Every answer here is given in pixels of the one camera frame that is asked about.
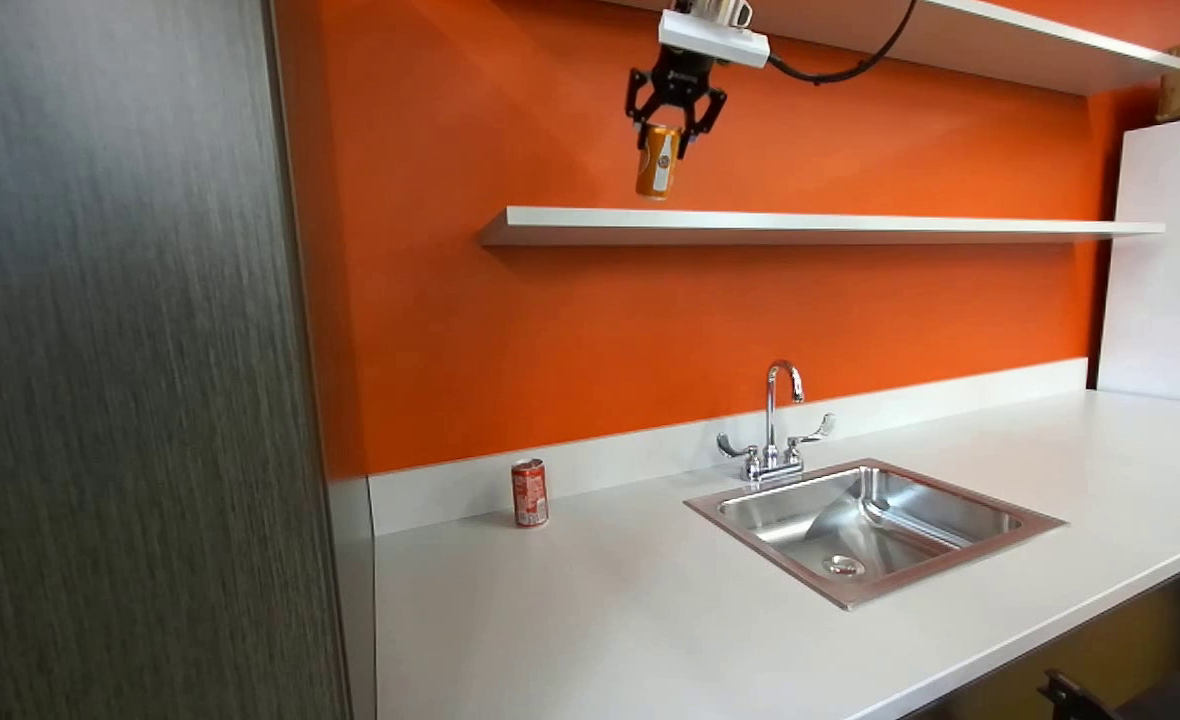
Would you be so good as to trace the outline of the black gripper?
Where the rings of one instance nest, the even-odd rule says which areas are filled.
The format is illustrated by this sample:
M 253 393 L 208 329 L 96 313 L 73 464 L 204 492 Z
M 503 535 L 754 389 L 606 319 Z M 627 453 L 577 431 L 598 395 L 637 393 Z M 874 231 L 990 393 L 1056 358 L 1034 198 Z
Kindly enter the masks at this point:
M 661 49 L 649 72 L 627 69 L 623 117 L 639 138 L 661 108 L 679 108 L 679 143 L 694 143 L 718 129 L 726 106 L 727 98 L 711 85 L 711 59 L 701 51 Z

